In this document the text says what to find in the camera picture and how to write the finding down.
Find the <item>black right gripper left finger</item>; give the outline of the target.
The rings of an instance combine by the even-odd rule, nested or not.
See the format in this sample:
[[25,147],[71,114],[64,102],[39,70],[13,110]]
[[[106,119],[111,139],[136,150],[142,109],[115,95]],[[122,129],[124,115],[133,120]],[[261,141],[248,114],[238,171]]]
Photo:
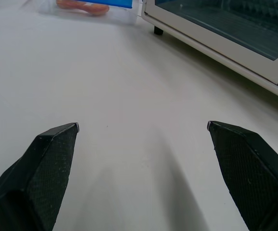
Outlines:
[[35,137],[0,176],[0,231],[51,231],[69,181],[78,123]]

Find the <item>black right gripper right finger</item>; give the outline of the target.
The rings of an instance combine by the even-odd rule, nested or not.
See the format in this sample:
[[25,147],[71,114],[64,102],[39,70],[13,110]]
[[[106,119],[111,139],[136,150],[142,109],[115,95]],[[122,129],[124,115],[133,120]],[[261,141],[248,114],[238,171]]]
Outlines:
[[278,154],[256,132],[209,121],[219,167],[247,228],[278,231]]

